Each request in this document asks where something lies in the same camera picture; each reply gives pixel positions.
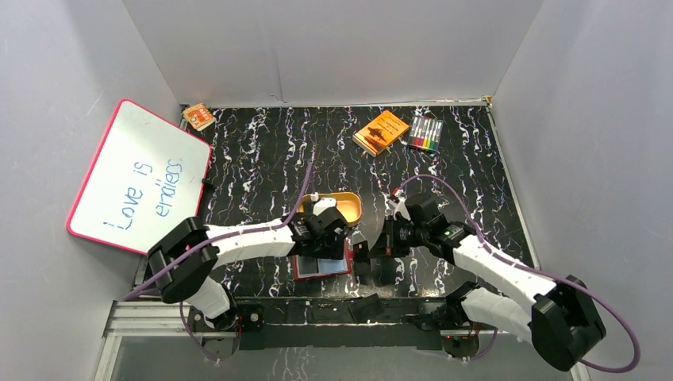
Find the red card holder wallet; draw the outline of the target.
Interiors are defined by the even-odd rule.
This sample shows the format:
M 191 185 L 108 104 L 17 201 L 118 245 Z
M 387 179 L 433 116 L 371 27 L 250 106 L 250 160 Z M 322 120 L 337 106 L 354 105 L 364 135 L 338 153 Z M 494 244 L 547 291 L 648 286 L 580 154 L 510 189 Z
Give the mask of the red card holder wallet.
M 324 277 L 330 277 L 330 276 L 336 276 L 336 275 L 343 275 L 347 274 L 352 270 L 352 248 L 347 242 L 347 246 L 345 247 L 346 250 L 344 252 L 344 258 L 342 260 L 318 260 L 319 263 L 319 269 L 320 269 L 320 275 L 311 277 L 311 278 L 303 278 L 303 279 L 316 279 L 316 278 L 324 278 Z M 294 263 L 294 279 L 295 280 L 301 280 L 298 279 L 296 276 L 296 267 L 297 267 L 297 258 L 299 256 L 295 256 L 293 259 Z

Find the orange oval tray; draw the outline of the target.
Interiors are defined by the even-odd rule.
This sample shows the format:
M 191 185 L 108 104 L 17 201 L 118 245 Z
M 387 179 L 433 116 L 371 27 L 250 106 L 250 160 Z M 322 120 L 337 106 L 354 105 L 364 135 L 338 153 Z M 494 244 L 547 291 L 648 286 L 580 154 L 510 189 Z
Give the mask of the orange oval tray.
M 353 228 L 360 223 L 360 219 L 363 213 L 362 202 L 359 195 L 352 192 L 336 192 L 336 193 L 318 193 L 320 196 L 333 197 L 337 201 L 336 209 L 344 217 L 349 228 Z M 308 212 L 307 206 L 309 205 L 309 196 L 310 194 L 305 194 L 298 207 L 299 213 L 310 213 Z

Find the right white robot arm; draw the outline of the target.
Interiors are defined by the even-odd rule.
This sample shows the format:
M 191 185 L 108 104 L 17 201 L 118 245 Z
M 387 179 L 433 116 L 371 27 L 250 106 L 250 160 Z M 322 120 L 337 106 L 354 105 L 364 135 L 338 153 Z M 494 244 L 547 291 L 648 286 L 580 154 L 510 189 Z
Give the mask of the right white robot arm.
M 491 292 L 467 281 L 431 312 L 404 317 L 422 330 L 466 329 L 484 323 L 530 343 L 553 368 L 568 371 L 606 337 L 591 297 L 578 291 L 582 281 L 569 275 L 552 281 L 479 238 L 461 221 L 449 221 L 428 194 L 390 196 L 391 214 L 369 250 L 371 258 L 394 258 L 412 248 L 462 268 L 497 288 Z

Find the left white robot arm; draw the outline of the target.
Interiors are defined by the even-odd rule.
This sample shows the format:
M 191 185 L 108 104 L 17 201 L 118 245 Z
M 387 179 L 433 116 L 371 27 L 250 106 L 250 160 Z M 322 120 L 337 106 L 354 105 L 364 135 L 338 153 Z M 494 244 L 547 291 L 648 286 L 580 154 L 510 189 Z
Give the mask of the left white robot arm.
M 361 215 L 361 210 L 327 198 L 253 225 L 205 225 L 189 217 L 152 246 L 148 264 L 162 302 L 188 302 L 215 329 L 227 330 L 236 323 L 237 309 L 230 292 L 211 277 L 213 270 L 260 257 L 340 260 L 347 233 Z

